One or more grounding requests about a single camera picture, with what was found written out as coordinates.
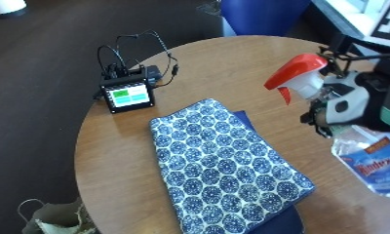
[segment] circle pattern fabric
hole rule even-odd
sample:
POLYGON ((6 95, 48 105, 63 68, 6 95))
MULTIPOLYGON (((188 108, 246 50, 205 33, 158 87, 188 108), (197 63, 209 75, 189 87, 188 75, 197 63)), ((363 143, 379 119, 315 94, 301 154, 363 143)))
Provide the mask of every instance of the circle pattern fabric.
POLYGON ((153 119, 150 129, 185 234, 247 233, 314 189, 214 99, 153 119))

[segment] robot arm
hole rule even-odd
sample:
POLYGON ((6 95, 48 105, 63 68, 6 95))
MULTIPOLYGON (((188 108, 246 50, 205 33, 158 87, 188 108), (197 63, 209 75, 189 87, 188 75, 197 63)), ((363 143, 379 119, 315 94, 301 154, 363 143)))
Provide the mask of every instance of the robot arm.
POLYGON ((338 96, 326 101, 314 101, 309 113, 301 118, 302 123, 314 125, 315 131, 326 137, 331 137, 330 127, 334 125, 355 124, 390 132, 390 47, 342 35, 329 48, 321 48, 318 55, 327 60, 319 73, 325 76, 334 74, 323 79, 323 87, 333 89, 338 96), (355 44, 380 54, 350 56, 355 44), (337 59, 346 62, 344 69, 339 67, 337 59), (372 71, 348 70, 351 62, 360 59, 379 59, 372 71))

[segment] small display screen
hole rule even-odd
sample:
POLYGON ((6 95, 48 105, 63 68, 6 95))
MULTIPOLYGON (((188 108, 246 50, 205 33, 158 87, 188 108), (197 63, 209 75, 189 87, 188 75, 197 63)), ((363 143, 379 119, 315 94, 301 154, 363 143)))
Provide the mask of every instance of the small display screen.
POLYGON ((149 96, 144 83, 119 86, 107 92, 115 107, 149 102, 149 96))

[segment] round wooden table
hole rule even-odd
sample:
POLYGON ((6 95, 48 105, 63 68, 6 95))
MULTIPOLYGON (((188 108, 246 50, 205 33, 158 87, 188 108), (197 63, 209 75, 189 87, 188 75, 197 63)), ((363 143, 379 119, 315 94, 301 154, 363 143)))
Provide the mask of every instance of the round wooden table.
MULTIPOLYGON (((299 123, 306 101, 286 106, 265 80, 297 54, 314 53, 309 41, 245 36, 198 41, 172 50, 180 73, 154 90, 156 105, 112 115, 105 101, 92 106, 81 127, 76 176, 84 204, 107 234, 182 233, 157 166, 148 122, 205 98, 245 110, 257 132, 317 189, 298 204, 309 234, 388 234, 390 199, 372 194, 331 156, 331 140, 299 123)), ((162 70, 164 54, 144 64, 162 70)), ((371 69, 363 62, 356 69, 371 69)))

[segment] bottle cap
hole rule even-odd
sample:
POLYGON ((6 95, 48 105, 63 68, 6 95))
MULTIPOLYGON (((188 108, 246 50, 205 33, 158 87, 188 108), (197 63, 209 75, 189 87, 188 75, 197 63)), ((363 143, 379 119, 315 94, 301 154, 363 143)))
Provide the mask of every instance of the bottle cap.
POLYGON ((290 103, 289 88, 295 90, 302 98, 313 97, 323 85, 318 70, 327 65, 323 57, 315 54, 295 56, 271 75, 263 87, 267 90, 278 89, 286 103, 290 103))

